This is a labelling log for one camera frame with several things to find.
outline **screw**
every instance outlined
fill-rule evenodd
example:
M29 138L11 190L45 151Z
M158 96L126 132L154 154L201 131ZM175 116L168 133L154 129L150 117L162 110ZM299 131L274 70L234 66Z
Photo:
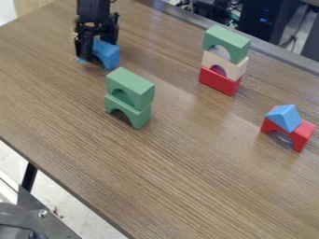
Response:
M40 218L46 218L47 215L48 215L48 211L47 211L47 210L44 210L44 209L41 209L37 215L38 215Z

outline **floor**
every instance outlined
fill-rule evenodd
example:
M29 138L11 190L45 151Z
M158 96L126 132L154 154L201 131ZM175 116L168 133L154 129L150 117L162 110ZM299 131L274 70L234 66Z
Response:
M0 26L50 2L52 0L0 0ZM23 157L0 141L1 171L21 183L26 165ZM83 238L126 238L41 172L36 177L32 194L49 209L57 209L62 221Z
M0 141L0 170L21 183L26 165L23 157ZM52 211L57 210L62 221L83 238L126 238L41 172L36 177L32 194Z

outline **blue triangular block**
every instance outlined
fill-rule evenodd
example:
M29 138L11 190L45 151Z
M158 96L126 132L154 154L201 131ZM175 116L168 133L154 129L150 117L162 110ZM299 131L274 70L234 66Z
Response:
M266 117L289 133L295 131L301 124L301 118L295 105L278 105Z

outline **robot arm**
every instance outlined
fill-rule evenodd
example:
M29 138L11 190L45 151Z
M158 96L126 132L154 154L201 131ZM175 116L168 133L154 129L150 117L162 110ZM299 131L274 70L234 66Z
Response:
M77 0L75 29L76 55L88 62L92 55L93 38L116 45L118 41L117 13L110 13L110 0Z

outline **black equipment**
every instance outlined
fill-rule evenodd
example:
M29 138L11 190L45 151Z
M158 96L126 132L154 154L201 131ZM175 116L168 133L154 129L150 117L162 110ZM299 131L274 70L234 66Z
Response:
M76 56L91 62L93 38L116 45L118 41L117 13L110 13L110 0L77 0L75 29Z
M281 45L292 35L286 30L299 6L298 0L244 0L238 30ZM289 28L298 29L302 21L299 17Z

